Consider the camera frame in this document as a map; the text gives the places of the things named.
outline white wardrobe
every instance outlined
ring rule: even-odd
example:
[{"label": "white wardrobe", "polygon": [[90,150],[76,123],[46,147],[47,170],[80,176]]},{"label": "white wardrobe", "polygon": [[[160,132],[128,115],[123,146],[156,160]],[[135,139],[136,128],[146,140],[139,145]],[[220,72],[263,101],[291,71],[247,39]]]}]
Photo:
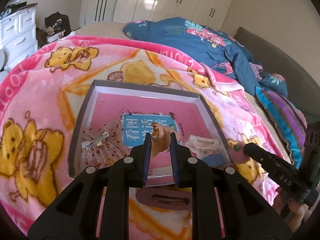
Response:
[{"label": "white wardrobe", "polygon": [[118,0],[113,21],[182,17],[219,30],[232,0]]}]

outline triangular cutout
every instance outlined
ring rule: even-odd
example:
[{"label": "triangular cutout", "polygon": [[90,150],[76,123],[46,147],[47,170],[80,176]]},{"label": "triangular cutout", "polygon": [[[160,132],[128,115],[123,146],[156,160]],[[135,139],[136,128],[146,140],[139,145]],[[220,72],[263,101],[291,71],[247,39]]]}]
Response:
[{"label": "triangular cutout", "polygon": [[240,183],[238,184],[238,190],[241,195],[241,199],[248,217],[254,216],[263,211],[263,207]]},{"label": "triangular cutout", "polygon": [[78,202],[84,187],[84,183],[80,182],[57,206],[57,211],[69,216],[73,216],[76,212]]}]

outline purple stripe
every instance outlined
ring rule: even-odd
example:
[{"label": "purple stripe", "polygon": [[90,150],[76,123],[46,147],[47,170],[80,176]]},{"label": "purple stripe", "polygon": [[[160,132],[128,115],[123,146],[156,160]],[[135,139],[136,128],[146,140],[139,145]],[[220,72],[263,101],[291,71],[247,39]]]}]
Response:
[{"label": "purple stripe", "polygon": [[299,121],[299,123],[301,124],[301,127],[303,128],[304,132],[307,132],[307,128],[305,127],[303,121],[301,120],[300,116],[298,115],[297,111],[292,107],[292,105],[289,103],[289,100],[286,99],[283,95],[279,96],[287,103],[287,105],[291,108],[292,112],[294,113],[294,115],[296,116],[297,120]]},{"label": "purple stripe", "polygon": [[298,143],[300,144],[299,148],[300,149],[303,148],[306,135],[305,134],[303,135],[303,133],[300,129],[299,123],[297,123],[297,120],[293,118],[292,113],[288,109],[286,103],[276,93],[267,93],[265,95],[267,96],[269,101],[275,103],[274,106],[276,107],[276,109],[280,113],[281,112],[284,113],[284,114],[282,114],[282,118],[285,121],[287,121],[287,125],[288,125],[288,123],[290,124],[289,129],[290,129],[291,133],[293,134],[293,136],[295,137],[297,144]]}]

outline black bag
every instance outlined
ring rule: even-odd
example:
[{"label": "black bag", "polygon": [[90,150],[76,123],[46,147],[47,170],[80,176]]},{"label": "black bag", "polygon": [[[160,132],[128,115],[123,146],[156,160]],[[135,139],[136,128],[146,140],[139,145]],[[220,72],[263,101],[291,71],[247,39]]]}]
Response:
[{"label": "black bag", "polygon": [[44,20],[45,26],[52,27],[55,32],[66,30],[64,36],[68,36],[71,33],[70,21],[67,15],[56,12]]}]

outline striped pillow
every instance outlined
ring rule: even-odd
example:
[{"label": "striped pillow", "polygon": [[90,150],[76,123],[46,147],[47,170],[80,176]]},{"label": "striped pillow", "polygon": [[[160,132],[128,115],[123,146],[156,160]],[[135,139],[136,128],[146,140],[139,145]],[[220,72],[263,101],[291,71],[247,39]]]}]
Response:
[{"label": "striped pillow", "polygon": [[303,114],[290,101],[276,92],[256,87],[256,96],[274,122],[280,137],[287,144],[290,159],[298,169],[307,129]]}]

